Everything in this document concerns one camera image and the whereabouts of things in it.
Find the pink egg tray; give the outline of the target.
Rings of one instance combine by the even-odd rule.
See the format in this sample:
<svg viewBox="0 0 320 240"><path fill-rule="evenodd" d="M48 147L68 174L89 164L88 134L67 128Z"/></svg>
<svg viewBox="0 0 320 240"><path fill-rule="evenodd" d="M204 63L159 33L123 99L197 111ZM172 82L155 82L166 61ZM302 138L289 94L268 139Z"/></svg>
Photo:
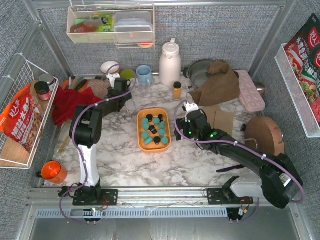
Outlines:
<svg viewBox="0 0 320 240"><path fill-rule="evenodd" d="M239 81L239 99L248 112L263 111L266 104L246 70L235 70Z"/></svg>

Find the orange plate with utensils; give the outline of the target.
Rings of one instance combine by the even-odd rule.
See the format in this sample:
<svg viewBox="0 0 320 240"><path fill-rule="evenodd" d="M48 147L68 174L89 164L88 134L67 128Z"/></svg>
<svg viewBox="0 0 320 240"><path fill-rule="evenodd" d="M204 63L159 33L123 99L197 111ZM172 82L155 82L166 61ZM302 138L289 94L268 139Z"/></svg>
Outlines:
<svg viewBox="0 0 320 240"><path fill-rule="evenodd" d="M74 79L69 78L65 80L62 84L62 89L64 90L75 90L78 92L83 92L88 88L89 80L84 77L76 77Z"/></svg>

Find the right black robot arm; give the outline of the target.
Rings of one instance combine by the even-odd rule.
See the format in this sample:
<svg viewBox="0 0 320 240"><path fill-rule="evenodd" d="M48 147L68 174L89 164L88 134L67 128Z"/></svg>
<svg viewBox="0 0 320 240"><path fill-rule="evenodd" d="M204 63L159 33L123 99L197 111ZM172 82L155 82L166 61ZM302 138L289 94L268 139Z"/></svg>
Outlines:
<svg viewBox="0 0 320 240"><path fill-rule="evenodd" d="M259 176L262 194L274 207L284 209L289 203L305 202L303 181L286 154L263 153L245 146L225 131L211 128L206 114L187 100L177 105L173 120L178 141L184 139L201 150L230 158Z"/></svg>

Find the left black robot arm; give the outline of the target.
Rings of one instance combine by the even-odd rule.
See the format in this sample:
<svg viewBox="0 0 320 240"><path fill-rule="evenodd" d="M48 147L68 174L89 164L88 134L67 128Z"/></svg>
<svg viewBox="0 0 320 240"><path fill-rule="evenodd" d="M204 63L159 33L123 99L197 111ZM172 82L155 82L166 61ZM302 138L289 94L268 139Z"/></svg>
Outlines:
<svg viewBox="0 0 320 240"><path fill-rule="evenodd" d="M103 118L121 111L126 102L132 99L131 90L136 82L136 79L130 81L117 76L111 81L106 98L75 108L69 135L79 155L81 186L96 187L100 182L96 147L102 135Z"/></svg>

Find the teal capsule numbered three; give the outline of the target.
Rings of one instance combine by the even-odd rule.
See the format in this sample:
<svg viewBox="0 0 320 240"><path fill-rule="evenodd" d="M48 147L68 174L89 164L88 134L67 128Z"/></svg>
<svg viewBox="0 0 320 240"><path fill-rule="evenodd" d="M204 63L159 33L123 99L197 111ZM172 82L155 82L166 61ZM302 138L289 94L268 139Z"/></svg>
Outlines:
<svg viewBox="0 0 320 240"><path fill-rule="evenodd" d="M149 145L149 144L151 144L153 142L153 139L149 136L149 137L147 137L145 140L144 140L144 144L145 145Z"/></svg>

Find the orange storage basket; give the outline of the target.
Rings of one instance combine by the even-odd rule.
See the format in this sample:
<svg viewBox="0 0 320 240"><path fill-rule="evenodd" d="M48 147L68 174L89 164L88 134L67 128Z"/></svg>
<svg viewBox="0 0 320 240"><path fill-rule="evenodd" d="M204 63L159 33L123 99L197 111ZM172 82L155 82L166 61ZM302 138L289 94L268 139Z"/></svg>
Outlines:
<svg viewBox="0 0 320 240"><path fill-rule="evenodd" d="M170 121L163 108L147 108L137 114L137 139L145 153L162 153L169 149L172 142Z"/></svg>

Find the blue mug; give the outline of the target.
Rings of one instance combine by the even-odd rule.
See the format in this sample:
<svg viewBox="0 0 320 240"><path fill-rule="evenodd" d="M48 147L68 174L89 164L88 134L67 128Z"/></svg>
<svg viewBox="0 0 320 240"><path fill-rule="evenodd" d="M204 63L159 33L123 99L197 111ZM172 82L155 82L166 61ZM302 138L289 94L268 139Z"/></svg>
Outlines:
<svg viewBox="0 0 320 240"><path fill-rule="evenodd" d="M147 65L141 65L136 69L138 83L143 87L151 87L154 83L152 69Z"/></svg>

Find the orange round lid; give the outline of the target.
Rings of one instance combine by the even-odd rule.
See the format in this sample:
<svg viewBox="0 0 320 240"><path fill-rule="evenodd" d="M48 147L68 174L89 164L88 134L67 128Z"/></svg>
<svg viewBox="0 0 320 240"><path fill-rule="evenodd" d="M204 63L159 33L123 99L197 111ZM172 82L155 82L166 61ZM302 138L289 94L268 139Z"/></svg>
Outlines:
<svg viewBox="0 0 320 240"><path fill-rule="evenodd" d="M67 169L60 164L58 161L49 161L46 163L41 171L36 173L38 178L42 178L46 181L49 181L53 184L61 184L66 180L68 175Z"/></svg>

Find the dark lidded jar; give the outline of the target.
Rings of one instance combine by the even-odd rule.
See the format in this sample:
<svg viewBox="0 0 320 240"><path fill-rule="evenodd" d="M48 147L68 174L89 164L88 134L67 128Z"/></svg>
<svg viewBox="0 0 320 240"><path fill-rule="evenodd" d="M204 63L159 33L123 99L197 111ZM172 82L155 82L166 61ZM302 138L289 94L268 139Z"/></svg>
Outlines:
<svg viewBox="0 0 320 240"><path fill-rule="evenodd" d="M52 93L50 91L49 85L46 82L36 82L34 84L34 90L40 100L49 101L51 99Z"/></svg>

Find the brown cloth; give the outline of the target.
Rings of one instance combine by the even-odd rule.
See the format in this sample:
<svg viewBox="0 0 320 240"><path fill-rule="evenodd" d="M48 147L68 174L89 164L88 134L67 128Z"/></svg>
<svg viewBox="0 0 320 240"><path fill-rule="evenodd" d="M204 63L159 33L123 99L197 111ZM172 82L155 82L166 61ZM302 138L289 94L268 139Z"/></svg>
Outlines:
<svg viewBox="0 0 320 240"><path fill-rule="evenodd" d="M194 103L202 107L218 105L240 97L239 77L224 61L214 61L206 70L208 79L191 91Z"/></svg>

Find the red snack bag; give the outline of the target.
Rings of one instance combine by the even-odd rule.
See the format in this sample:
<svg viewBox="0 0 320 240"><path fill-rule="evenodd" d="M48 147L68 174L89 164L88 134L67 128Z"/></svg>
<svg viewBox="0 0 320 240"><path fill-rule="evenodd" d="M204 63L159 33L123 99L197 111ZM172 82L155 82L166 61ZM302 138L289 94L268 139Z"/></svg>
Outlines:
<svg viewBox="0 0 320 240"><path fill-rule="evenodd" d="M32 152L42 124L42 116L33 107L31 85L22 88L0 115L0 131L19 143L28 153Z"/></svg>

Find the orange striped white bowl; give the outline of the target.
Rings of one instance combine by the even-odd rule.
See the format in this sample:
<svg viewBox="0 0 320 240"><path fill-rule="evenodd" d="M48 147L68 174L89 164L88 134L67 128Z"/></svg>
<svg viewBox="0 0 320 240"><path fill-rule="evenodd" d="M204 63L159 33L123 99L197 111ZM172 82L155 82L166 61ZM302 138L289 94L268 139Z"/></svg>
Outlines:
<svg viewBox="0 0 320 240"><path fill-rule="evenodd" d="M109 75L119 75L120 66L115 61L107 61L100 67L100 71L107 77Z"/></svg>

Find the brown cork mat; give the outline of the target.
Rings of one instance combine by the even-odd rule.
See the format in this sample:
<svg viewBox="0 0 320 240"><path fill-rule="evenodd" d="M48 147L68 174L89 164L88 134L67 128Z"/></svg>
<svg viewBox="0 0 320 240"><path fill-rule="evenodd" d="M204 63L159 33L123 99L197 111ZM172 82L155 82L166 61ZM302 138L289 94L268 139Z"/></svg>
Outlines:
<svg viewBox="0 0 320 240"><path fill-rule="evenodd" d="M226 132L228 135L233 135L234 114L218 110L215 113L214 128Z"/></svg>
<svg viewBox="0 0 320 240"><path fill-rule="evenodd" d="M221 110L220 106L219 105L205 106L203 110L206 114L208 123L213 128L215 124L216 113L217 111Z"/></svg>

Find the red satin cloth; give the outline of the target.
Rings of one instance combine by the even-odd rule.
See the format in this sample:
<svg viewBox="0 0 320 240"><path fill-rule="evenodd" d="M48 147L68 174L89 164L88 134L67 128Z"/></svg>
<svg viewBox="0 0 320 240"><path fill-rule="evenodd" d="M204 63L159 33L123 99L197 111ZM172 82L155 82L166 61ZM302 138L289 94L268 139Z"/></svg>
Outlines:
<svg viewBox="0 0 320 240"><path fill-rule="evenodd" d="M78 92L73 89L62 89L59 86L53 101L53 123L56 126L61 126L66 121L73 119L78 105L87 106L101 100L101 98L94 95L91 88Z"/></svg>

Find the clear plastic food box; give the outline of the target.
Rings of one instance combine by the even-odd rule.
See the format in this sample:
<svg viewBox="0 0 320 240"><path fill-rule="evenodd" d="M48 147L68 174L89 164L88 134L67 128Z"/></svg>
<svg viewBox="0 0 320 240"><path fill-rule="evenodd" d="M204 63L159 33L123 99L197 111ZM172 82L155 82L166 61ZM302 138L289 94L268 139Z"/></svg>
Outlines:
<svg viewBox="0 0 320 240"><path fill-rule="evenodd" d="M148 11L124 11L114 15L113 31L118 42L152 41L153 30L152 15Z"/></svg>

